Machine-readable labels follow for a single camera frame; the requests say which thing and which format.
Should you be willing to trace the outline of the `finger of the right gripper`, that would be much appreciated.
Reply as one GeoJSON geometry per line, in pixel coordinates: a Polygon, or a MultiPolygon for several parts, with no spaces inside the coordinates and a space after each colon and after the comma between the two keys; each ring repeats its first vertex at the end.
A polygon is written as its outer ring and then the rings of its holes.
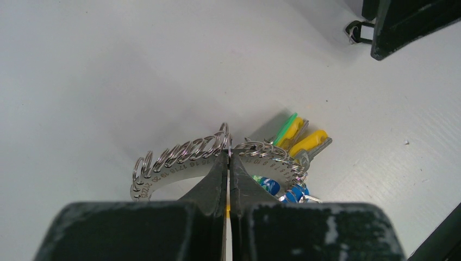
{"type": "Polygon", "coordinates": [[[404,46],[460,21],[460,0],[364,0],[375,20],[371,56],[383,60],[404,46]]]}

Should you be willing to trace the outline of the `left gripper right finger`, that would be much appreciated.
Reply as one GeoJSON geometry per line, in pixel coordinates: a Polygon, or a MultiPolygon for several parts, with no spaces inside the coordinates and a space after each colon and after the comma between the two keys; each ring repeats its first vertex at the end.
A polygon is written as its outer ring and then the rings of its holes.
{"type": "Polygon", "coordinates": [[[237,153],[230,158],[229,177],[233,260],[256,260],[253,211],[262,203],[278,201],[247,173],[237,153]]]}

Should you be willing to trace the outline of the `large metal keyring yellow handle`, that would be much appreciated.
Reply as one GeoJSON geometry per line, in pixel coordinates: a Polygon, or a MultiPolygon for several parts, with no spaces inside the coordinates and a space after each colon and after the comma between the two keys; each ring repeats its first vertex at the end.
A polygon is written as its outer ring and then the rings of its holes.
{"type": "Polygon", "coordinates": [[[138,158],[133,168],[131,199],[134,202],[149,201],[163,186],[206,176],[222,152],[227,152],[229,159],[237,153],[250,176],[271,178],[284,189],[306,184],[307,171],[303,171],[303,167],[296,164],[285,150],[251,140],[234,146],[228,125],[223,123],[215,134],[167,148],[158,158],[152,151],[138,158]]]}

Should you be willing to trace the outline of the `yellow tagged key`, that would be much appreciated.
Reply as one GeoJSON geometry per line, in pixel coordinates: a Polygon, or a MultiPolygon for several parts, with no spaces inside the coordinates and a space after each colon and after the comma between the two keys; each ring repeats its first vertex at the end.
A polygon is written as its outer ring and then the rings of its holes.
{"type": "Polygon", "coordinates": [[[286,139],[282,145],[277,147],[287,151],[290,158],[302,166],[303,171],[307,171],[314,157],[328,147],[333,139],[321,129],[309,133],[309,121],[303,118],[302,120],[303,123],[299,125],[299,130],[295,136],[292,139],[286,139]]]}

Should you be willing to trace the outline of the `black tagged key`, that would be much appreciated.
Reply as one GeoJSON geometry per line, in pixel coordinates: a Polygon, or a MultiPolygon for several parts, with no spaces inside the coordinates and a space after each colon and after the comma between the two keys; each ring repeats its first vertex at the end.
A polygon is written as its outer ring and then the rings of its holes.
{"type": "Polygon", "coordinates": [[[352,21],[345,28],[351,44],[372,44],[375,25],[367,21],[352,21]]]}

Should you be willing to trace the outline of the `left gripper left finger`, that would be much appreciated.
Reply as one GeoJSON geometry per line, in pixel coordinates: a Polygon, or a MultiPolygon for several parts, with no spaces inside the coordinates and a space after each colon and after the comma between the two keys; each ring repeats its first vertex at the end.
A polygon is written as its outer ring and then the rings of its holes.
{"type": "Polygon", "coordinates": [[[226,253],[227,152],[216,157],[208,174],[180,198],[187,209],[186,260],[223,260],[226,253]]]}

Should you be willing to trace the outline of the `green tagged key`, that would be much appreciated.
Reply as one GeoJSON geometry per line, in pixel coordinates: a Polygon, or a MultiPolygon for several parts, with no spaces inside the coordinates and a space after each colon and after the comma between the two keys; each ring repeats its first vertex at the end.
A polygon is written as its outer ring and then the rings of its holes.
{"type": "Polygon", "coordinates": [[[292,139],[299,130],[299,125],[302,125],[302,118],[298,117],[298,113],[293,113],[281,126],[277,132],[272,144],[280,146],[286,139],[292,139]]]}

